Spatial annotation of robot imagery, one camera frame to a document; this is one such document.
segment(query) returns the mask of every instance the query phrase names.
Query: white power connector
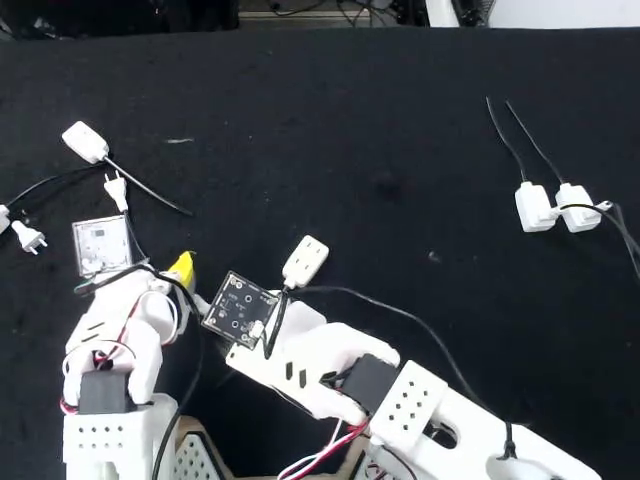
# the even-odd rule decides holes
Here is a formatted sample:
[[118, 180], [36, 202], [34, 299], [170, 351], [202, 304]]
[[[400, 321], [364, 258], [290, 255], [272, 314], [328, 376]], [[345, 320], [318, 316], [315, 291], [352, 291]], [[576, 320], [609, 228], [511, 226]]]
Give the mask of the white power connector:
[[34, 255], [38, 254], [39, 247], [47, 247], [47, 242], [44, 241], [44, 234], [34, 228], [27, 227], [19, 220], [15, 220], [11, 223], [11, 228], [18, 235], [20, 245], [25, 252], [31, 252]]
[[98, 163], [109, 154], [109, 145], [84, 122], [74, 123], [62, 134], [67, 146], [89, 163]]
[[9, 209], [0, 205], [0, 233], [4, 232], [11, 225], [11, 220], [9, 220]]
[[516, 208], [525, 232], [544, 232], [556, 224], [560, 216], [558, 209], [552, 208], [549, 197], [542, 185], [522, 182], [515, 193]]
[[[592, 205], [593, 200], [582, 185], [571, 185], [563, 183], [560, 185], [558, 193], [556, 193], [556, 202], [558, 209], [561, 209], [562, 218], [567, 225], [567, 229], [571, 233], [585, 232], [596, 228], [602, 220], [602, 215], [598, 212], [586, 208], [565, 208], [565, 205]], [[612, 207], [611, 202], [602, 202], [598, 208], [609, 210]]]
[[329, 247], [311, 235], [305, 235], [282, 268], [284, 284], [306, 287], [329, 255]]
[[116, 170], [116, 178], [109, 179], [109, 175], [104, 174], [104, 189], [111, 198], [116, 202], [116, 206], [120, 213], [124, 213], [129, 210], [129, 204], [127, 204], [127, 181], [124, 177], [120, 176], [120, 172]]

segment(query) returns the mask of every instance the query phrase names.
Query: wire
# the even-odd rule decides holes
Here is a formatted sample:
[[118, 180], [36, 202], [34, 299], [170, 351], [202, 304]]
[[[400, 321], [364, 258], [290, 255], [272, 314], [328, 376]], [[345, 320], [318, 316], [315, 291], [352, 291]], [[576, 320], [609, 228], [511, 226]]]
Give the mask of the wire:
[[278, 17], [290, 17], [291, 15], [297, 15], [299, 13], [315, 10], [316, 8], [321, 7], [322, 5], [327, 3], [327, 0], [319, 0], [316, 3], [312, 3], [311, 5], [308, 5], [306, 7], [298, 8], [296, 10], [289, 10], [288, 12], [278, 11], [279, 5], [277, 3], [272, 3], [270, 0], [265, 0], [265, 3], [269, 7], [269, 10], [271, 10], [271, 13], [273, 13], [274, 15]]
[[262, 337], [262, 345], [264, 348], [264, 358], [269, 360], [271, 358], [271, 354], [273, 354], [273, 349], [276, 346], [276, 340], [278, 339], [278, 334], [280, 333], [280, 328], [282, 327], [282, 321], [284, 320], [284, 314], [287, 309], [287, 302], [289, 300], [289, 287], [286, 285], [282, 287], [280, 291], [280, 305], [278, 306], [278, 315], [276, 316], [275, 323], [273, 324], [273, 330], [271, 331], [271, 336], [269, 337], [269, 341], [266, 342], [266, 333], [263, 331]]
[[73, 175], [75, 175], [77, 173], [88, 172], [88, 171], [91, 171], [93, 169], [100, 168], [102, 166], [103, 165], [101, 163], [96, 163], [94, 165], [89, 165], [89, 166], [85, 166], [85, 167], [82, 167], [82, 168], [76, 168], [76, 169], [73, 169], [73, 170], [69, 170], [67, 172], [57, 173], [55, 175], [51, 175], [49, 177], [43, 178], [42, 180], [34, 183], [29, 188], [27, 188], [26, 190], [22, 191], [21, 193], [19, 193], [15, 197], [13, 197], [11, 200], [9, 200], [7, 203], [5, 203], [5, 206], [7, 208], [11, 208], [15, 203], [17, 203], [20, 200], [26, 198], [27, 196], [29, 196], [35, 190], [37, 190], [40, 187], [43, 187], [44, 185], [47, 185], [47, 184], [49, 184], [51, 182], [55, 182], [56, 180], [62, 180], [64, 178], [73, 176]]
[[[622, 214], [622, 207], [617, 203], [614, 203], [613, 211], [614, 211], [615, 217], [618, 220], [618, 223], [620, 223], [620, 226], [622, 226], [625, 232], [631, 237], [631, 234], [629, 233], [629, 230], [627, 229], [627, 225], [625, 224], [625, 221], [624, 221], [624, 215]], [[640, 265], [638, 265], [638, 259], [636, 258], [637, 254], [634, 252], [633, 247], [629, 244], [626, 238], [624, 243], [627, 247], [627, 251], [629, 252], [629, 257], [631, 258], [631, 264], [633, 265], [633, 269], [636, 273], [636, 277], [640, 279]]]
[[93, 350], [97, 350], [97, 351], [102, 351], [102, 349], [98, 348], [98, 347], [102, 347], [103, 344], [105, 344], [105, 343], [109, 344], [109, 345], [112, 345], [114, 348], [123, 348], [123, 349], [125, 349], [131, 355], [132, 361], [135, 361], [135, 359], [136, 359], [135, 352], [131, 349], [131, 347], [129, 347], [128, 345], [122, 343], [120, 340], [107, 340], [107, 339], [90, 340], [88, 342], [84, 342], [84, 343], [81, 343], [79, 345], [76, 345], [74, 348], [71, 349], [71, 351], [69, 351], [69, 353], [67, 353], [67, 355], [62, 360], [62, 367], [61, 367], [62, 375], [64, 375], [65, 377], [68, 375], [68, 373], [69, 373], [69, 362], [70, 362], [70, 359], [71, 359], [72, 355], [75, 355], [80, 350], [84, 350], [84, 349], [87, 349], [87, 348], [90, 348], [90, 349], [93, 349]]
[[520, 119], [520, 117], [516, 113], [515, 109], [511, 105], [511, 103], [509, 103], [509, 100], [506, 100], [504, 103], [507, 105], [507, 108], [511, 112], [511, 115], [513, 115], [513, 117], [518, 122], [518, 125], [520, 125], [520, 128], [522, 129], [522, 131], [525, 133], [525, 135], [529, 139], [529, 142], [531, 142], [531, 145], [533, 145], [533, 148], [535, 148], [536, 152], [538, 152], [538, 155], [540, 155], [542, 157], [542, 159], [545, 162], [547, 162], [547, 165], [549, 165], [549, 168], [551, 169], [553, 174], [556, 176], [558, 181], [560, 183], [564, 183], [564, 179], [562, 178], [562, 175], [560, 175], [560, 171], [558, 170], [558, 167], [555, 166], [555, 164], [551, 161], [551, 159], [547, 155], [545, 155], [545, 153], [542, 151], [540, 146], [536, 143], [536, 141], [533, 138], [533, 135], [531, 135], [531, 132], [529, 132], [527, 127], [524, 125], [524, 122]]
[[[334, 430], [334, 435], [332, 435], [331, 437], [332, 441], [330, 441], [326, 447], [324, 447], [321, 451], [319, 451], [314, 455], [309, 455], [307, 457], [301, 458], [297, 462], [293, 463], [292, 465], [282, 470], [278, 474], [277, 480], [299, 480], [305, 477], [311, 471], [313, 471], [313, 469], [316, 466], [318, 466], [321, 462], [323, 462], [325, 459], [330, 457], [333, 453], [335, 453], [341, 447], [343, 447], [344, 445], [347, 445], [349, 442], [353, 441], [358, 436], [360, 436], [360, 434], [362, 434], [366, 430], [368, 425], [369, 425], [369, 422], [367, 420], [352, 432], [349, 432], [343, 437], [341, 437], [340, 439], [335, 440], [335, 436], [337, 436], [337, 433], [340, 431], [340, 427], [342, 426], [342, 421], [339, 421], [338, 424], [336, 425], [336, 429]], [[296, 468], [304, 465], [307, 462], [311, 462], [311, 463], [301, 468], [297, 472], [289, 474], [290, 472], [294, 471]]]
[[356, 26], [356, 22], [354, 22], [351, 17], [349, 17], [349, 15], [347, 15], [347, 12], [345, 12], [344, 7], [342, 6], [342, 3], [344, 2], [344, 0], [336, 0], [336, 7], [338, 8], [338, 10], [340, 10], [340, 13], [342, 14], [342, 16], [344, 17], [344, 19], [349, 22], [349, 25], [351, 25], [352, 27], [355, 28]]
[[636, 277], [638, 278], [638, 280], [640, 280], [640, 267], [638, 266], [637, 260], [637, 257], [640, 257], [640, 246], [627, 230], [627, 227], [624, 223], [624, 217], [622, 216], [622, 208], [615, 203], [613, 204], [613, 207], [614, 212], [616, 212], [616, 216], [618, 216], [618, 218], [616, 218], [616, 216], [610, 214], [606, 210], [603, 210], [594, 205], [572, 203], [569, 205], [563, 205], [562, 207], [560, 207], [560, 210], [566, 210], [567, 208], [586, 208], [599, 213], [604, 218], [609, 220], [618, 229], [618, 232], [620, 232], [620, 235], [622, 236], [622, 239], [624, 240], [624, 243], [627, 247], [627, 251], [629, 252], [629, 256], [631, 257], [631, 263], [633, 265]]
[[480, 399], [480, 397], [475, 393], [473, 388], [471, 388], [471, 385], [469, 385], [469, 382], [467, 382], [467, 379], [462, 374], [462, 371], [460, 370], [460, 367], [458, 367], [458, 364], [456, 363], [455, 359], [453, 358], [453, 355], [451, 355], [451, 352], [449, 351], [449, 349], [445, 345], [444, 341], [440, 338], [440, 336], [436, 333], [436, 331], [433, 328], [431, 328], [431, 326], [427, 322], [425, 322], [421, 318], [417, 317], [416, 315], [414, 315], [412, 313], [409, 313], [409, 312], [407, 312], [405, 310], [402, 310], [400, 308], [393, 307], [391, 305], [387, 305], [384, 302], [381, 302], [379, 300], [375, 300], [374, 298], [371, 298], [371, 297], [369, 297], [367, 295], [364, 295], [363, 293], [357, 292], [357, 291], [355, 291], [355, 290], [353, 290], [351, 288], [347, 288], [347, 287], [335, 287], [335, 286], [305, 287], [305, 288], [297, 289], [296, 290], [296, 295], [304, 295], [305, 293], [331, 293], [331, 292], [348, 293], [349, 295], [352, 295], [352, 296], [357, 297], [357, 298], [359, 298], [361, 300], [364, 300], [365, 302], [368, 302], [368, 303], [370, 303], [372, 305], [384, 308], [384, 309], [389, 310], [391, 312], [397, 313], [398, 315], [402, 315], [403, 317], [406, 317], [406, 318], [408, 318], [410, 320], [413, 320], [415, 323], [418, 324], [418, 326], [420, 326], [423, 330], [425, 330], [429, 334], [429, 336], [431, 336], [431, 338], [435, 341], [435, 343], [438, 345], [438, 347], [440, 348], [441, 352], [444, 354], [445, 358], [447, 359], [447, 362], [449, 362], [449, 365], [451, 366], [451, 369], [453, 370], [453, 373], [455, 374], [455, 376], [457, 377], [458, 381], [462, 385], [462, 388], [464, 389], [464, 391], [467, 394], [467, 396], [471, 400], [473, 400], [475, 403], [477, 403], [478, 405], [483, 407], [485, 410], [493, 413], [486, 406], [486, 404]]
[[193, 217], [193, 212], [190, 210], [187, 210], [184, 207], [181, 207], [180, 205], [177, 205], [175, 203], [173, 203], [171, 200], [167, 200], [166, 198], [164, 198], [163, 196], [161, 196], [160, 194], [154, 192], [153, 190], [151, 190], [149, 187], [147, 187], [144, 183], [142, 183], [140, 180], [138, 180], [137, 178], [135, 178], [133, 175], [131, 175], [129, 172], [127, 172], [124, 168], [122, 168], [120, 165], [118, 165], [116, 162], [114, 162], [111, 158], [109, 158], [108, 156], [104, 157], [104, 161], [107, 162], [109, 165], [111, 165], [113, 168], [115, 168], [116, 170], [118, 170], [122, 175], [124, 175], [125, 177], [127, 177], [127, 179], [129, 179], [130, 181], [132, 181], [133, 183], [135, 183], [138, 187], [140, 187], [142, 190], [144, 190], [146, 193], [148, 193], [149, 195], [151, 195], [153, 198], [155, 198], [156, 200], [159, 200], [160, 202], [164, 203], [165, 205], [167, 205], [168, 207], [173, 208], [175, 211], [182, 213], [183, 215], [186, 215], [188, 217]]
[[136, 249], [138, 250], [138, 253], [140, 254], [140, 257], [141, 257], [140, 261], [149, 260], [150, 257], [144, 252], [144, 250], [140, 246], [140, 242], [138, 242], [138, 237], [136, 237], [136, 234], [133, 231], [133, 223], [131, 221], [131, 214], [129, 213], [129, 211], [126, 211], [124, 213], [124, 220], [125, 220], [125, 223], [127, 224], [127, 229], [129, 230], [129, 235], [131, 236], [131, 239], [133, 240], [133, 244], [136, 246]]
[[518, 162], [518, 166], [520, 167], [520, 176], [522, 177], [522, 181], [526, 182], [527, 181], [527, 174], [526, 174], [526, 171], [525, 171], [525, 168], [524, 168], [524, 161], [522, 160], [520, 155], [518, 155], [518, 152], [509, 143], [509, 141], [507, 140], [507, 137], [505, 137], [504, 132], [502, 131], [502, 128], [500, 127], [500, 124], [498, 123], [498, 119], [496, 117], [496, 114], [493, 111], [493, 105], [492, 105], [491, 99], [489, 97], [486, 97], [486, 100], [487, 100], [487, 110], [489, 111], [489, 116], [491, 117], [491, 121], [493, 122], [493, 126], [496, 129], [496, 132], [498, 132], [498, 136], [500, 137], [500, 140], [502, 141], [504, 146], [507, 147], [507, 150], [509, 150], [509, 153], [511, 153], [511, 156], [513, 158], [515, 158], [516, 162]]
[[418, 480], [418, 476], [415, 474], [413, 469], [409, 466], [409, 464], [407, 462], [405, 462], [402, 459], [402, 457], [400, 455], [398, 455], [396, 452], [394, 452], [393, 450], [388, 448], [386, 445], [382, 445], [382, 449], [385, 452], [387, 452], [389, 455], [391, 455], [393, 458], [395, 458], [400, 464], [402, 464], [402, 466], [407, 470], [407, 472], [409, 472], [409, 475], [411, 476], [411, 478], [413, 480]]

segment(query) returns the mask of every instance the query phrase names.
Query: white connector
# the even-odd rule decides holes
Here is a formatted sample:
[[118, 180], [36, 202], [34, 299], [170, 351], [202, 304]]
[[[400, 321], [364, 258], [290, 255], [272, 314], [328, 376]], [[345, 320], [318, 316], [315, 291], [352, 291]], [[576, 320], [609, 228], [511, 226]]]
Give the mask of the white connector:
[[306, 287], [329, 255], [329, 247], [311, 235], [305, 235], [282, 268], [284, 284]]
[[15, 220], [11, 223], [11, 228], [18, 235], [20, 245], [25, 252], [31, 252], [34, 255], [38, 254], [38, 247], [47, 247], [47, 242], [44, 241], [44, 234], [34, 228], [27, 227], [19, 220]]
[[62, 134], [67, 146], [89, 163], [98, 163], [109, 154], [109, 145], [84, 122], [74, 123]]
[[9, 220], [9, 209], [0, 205], [0, 233], [4, 232], [11, 225], [11, 220]]
[[549, 197], [542, 185], [522, 182], [515, 193], [516, 208], [525, 232], [544, 232], [556, 224], [560, 216], [557, 208], [552, 208]]
[[[591, 205], [593, 200], [582, 185], [571, 185], [563, 183], [560, 185], [558, 193], [556, 193], [556, 202], [558, 209], [562, 209], [565, 205]], [[611, 202], [602, 202], [597, 207], [602, 210], [609, 210], [613, 204]], [[561, 210], [564, 223], [571, 233], [585, 232], [596, 228], [602, 220], [602, 215], [594, 210], [586, 208], [565, 208]]]
[[105, 184], [104, 189], [111, 198], [116, 202], [116, 206], [120, 213], [124, 213], [129, 210], [127, 204], [127, 181], [124, 177], [120, 176], [120, 173], [116, 170], [116, 178], [109, 179], [109, 175], [104, 174]]

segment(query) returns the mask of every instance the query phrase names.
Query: circuit board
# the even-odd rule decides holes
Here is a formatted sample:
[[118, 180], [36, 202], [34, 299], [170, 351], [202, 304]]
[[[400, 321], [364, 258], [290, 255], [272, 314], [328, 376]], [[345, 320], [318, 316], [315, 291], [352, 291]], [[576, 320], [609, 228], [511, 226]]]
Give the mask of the circuit board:
[[277, 295], [230, 271], [202, 326], [253, 350], [277, 303]]

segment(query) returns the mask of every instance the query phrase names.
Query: black fabric surface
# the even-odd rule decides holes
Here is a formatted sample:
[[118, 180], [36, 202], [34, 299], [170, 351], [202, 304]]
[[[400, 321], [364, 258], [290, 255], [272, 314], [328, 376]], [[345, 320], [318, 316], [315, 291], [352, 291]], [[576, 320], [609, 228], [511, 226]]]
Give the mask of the black fabric surface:
[[[561, 172], [620, 202], [639, 232], [640, 31], [321, 31], [0, 45], [0, 192], [82, 165], [60, 141], [78, 119], [118, 161], [188, 207], [135, 188], [154, 265], [198, 252], [199, 292], [234, 269], [269, 288], [306, 233], [331, 247], [316, 284], [415, 312], [444, 337], [493, 409], [606, 479], [637, 479], [638, 285], [606, 223], [524, 234], [515, 162], [485, 110], [509, 98]], [[498, 109], [501, 118], [508, 117]], [[536, 183], [557, 188], [522, 135]], [[167, 139], [193, 142], [167, 144]], [[115, 207], [95, 174], [27, 210], [38, 257], [0, 240], [3, 478], [63, 478], [57, 401], [64, 344], [89, 304], [72, 221]], [[458, 388], [433, 342], [402, 318], [335, 296], [309, 302], [395, 345]], [[207, 344], [212, 338], [207, 334]], [[180, 396], [194, 332], [169, 349], [161, 387]], [[237, 475], [274, 474], [324, 445], [316, 422], [249, 380], [215, 389], [213, 348], [187, 411]]]

